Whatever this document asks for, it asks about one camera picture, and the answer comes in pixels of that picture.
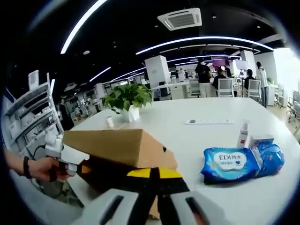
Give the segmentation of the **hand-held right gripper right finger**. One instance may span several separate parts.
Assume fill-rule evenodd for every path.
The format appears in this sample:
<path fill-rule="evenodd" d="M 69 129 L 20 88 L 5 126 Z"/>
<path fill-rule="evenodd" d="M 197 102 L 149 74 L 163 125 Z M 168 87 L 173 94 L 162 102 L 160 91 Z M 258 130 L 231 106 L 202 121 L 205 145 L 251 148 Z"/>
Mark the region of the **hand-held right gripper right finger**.
<path fill-rule="evenodd" d="M 159 167 L 157 208 L 163 225 L 230 225 L 224 210 L 200 194 L 191 191 L 182 175 Z"/>

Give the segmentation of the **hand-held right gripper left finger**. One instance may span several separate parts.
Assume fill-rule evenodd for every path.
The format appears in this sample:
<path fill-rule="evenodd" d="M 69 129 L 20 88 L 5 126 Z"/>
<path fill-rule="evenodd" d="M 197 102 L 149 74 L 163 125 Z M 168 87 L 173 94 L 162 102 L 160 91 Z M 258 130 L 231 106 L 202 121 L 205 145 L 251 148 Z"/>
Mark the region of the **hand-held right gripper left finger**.
<path fill-rule="evenodd" d="M 151 168 L 130 171 L 84 208 L 74 225 L 144 225 L 156 198 Z"/>

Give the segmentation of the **person's left hand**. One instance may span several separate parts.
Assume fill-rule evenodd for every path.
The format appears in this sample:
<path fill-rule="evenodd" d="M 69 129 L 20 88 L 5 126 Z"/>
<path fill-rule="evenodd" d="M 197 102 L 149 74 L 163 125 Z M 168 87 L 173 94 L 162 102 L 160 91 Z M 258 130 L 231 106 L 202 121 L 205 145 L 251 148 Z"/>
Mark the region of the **person's left hand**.
<path fill-rule="evenodd" d="M 32 178 L 42 181 L 66 180 L 69 174 L 59 167 L 60 162 L 52 157 L 28 161 L 28 172 Z"/>

